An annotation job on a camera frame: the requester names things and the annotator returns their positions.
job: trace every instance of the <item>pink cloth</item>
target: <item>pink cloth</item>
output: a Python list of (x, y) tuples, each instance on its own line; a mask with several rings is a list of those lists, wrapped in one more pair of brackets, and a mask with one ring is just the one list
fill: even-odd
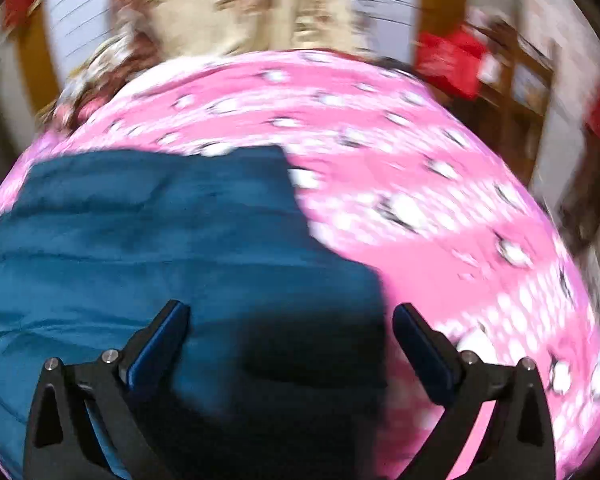
[[(44, 158), (119, 148), (221, 156), (272, 143), (296, 167), (291, 177), (314, 236), (375, 267), (389, 306), (410, 301), (484, 360), (537, 362), (558, 477), (577, 467), (600, 434), (600, 331), (579, 273), (506, 165), (409, 76), (315, 51), (185, 70), (110, 102), (68, 139), (39, 140), (2, 184), (0, 214)], [(441, 411), (392, 336), (387, 356), (378, 474), (395, 478)], [(470, 464), (488, 416), (453, 476)]]

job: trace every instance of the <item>blue fabric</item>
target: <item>blue fabric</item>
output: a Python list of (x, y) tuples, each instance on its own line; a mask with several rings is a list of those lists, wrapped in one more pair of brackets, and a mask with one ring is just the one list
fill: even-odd
[(0, 219), (0, 457), (16, 478), (45, 358), (121, 348), (170, 299), (189, 333), (138, 418), (179, 473), (353, 477), (384, 392), (381, 288), (310, 237), (288, 169), (273, 146), (32, 168)]

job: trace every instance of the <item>blue cloth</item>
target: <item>blue cloth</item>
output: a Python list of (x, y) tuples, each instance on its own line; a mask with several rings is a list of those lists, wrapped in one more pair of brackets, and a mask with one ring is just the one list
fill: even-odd
[(376, 274), (310, 237), (274, 146), (32, 168), (0, 219), (0, 458), (22, 474), (43, 361), (121, 348), (170, 299), (189, 333), (138, 410), (186, 478), (353, 478), (384, 392)]

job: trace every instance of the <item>pink bedsheet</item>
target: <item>pink bedsheet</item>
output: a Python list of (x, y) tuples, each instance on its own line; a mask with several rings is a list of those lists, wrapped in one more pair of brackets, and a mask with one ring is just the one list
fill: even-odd
[[(257, 144), (284, 147), (312, 233), (375, 267), (389, 306), (410, 301), (483, 360), (538, 363), (558, 477), (577, 467), (600, 434), (600, 333), (579, 273), (506, 165), (407, 75), (316, 51), (183, 69), (101, 108), (69, 139), (39, 139), (2, 184), (0, 214), (44, 158), (117, 148), (221, 156)], [(441, 410), (392, 336), (387, 356), (378, 473), (395, 478)], [(488, 416), (452, 477), (470, 464)]]

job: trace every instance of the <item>metal screw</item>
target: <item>metal screw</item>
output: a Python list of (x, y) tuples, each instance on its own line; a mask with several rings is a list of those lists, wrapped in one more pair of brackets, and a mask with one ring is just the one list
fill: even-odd
[(529, 371), (536, 369), (536, 363), (531, 357), (523, 357), (520, 359), (520, 364)]
[(460, 352), (460, 357), (462, 358), (462, 361), (464, 361), (468, 365), (472, 365), (474, 363), (477, 363), (478, 359), (480, 359), (478, 357), (478, 354), (475, 353), (475, 352), (472, 352), (471, 350), (463, 350), (463, 351), (461, 351)]
[(50, 357), (49, 359), (47, 359), (45, 361), (45, 370), (47, 371), (51, 371), (51, 370), (55, 370), (56, 368), (58, 368), (58, 365), (60, 364), (60, 361), (58, 360), (57, 357)]
[(113, 348), (110, 350), (105, 350), (102, 353), (102, 360), (106, 362), (106, 364), (111, 364), (112, 362), (115, 362), (118, 357), (120, 357), (120, 353)]

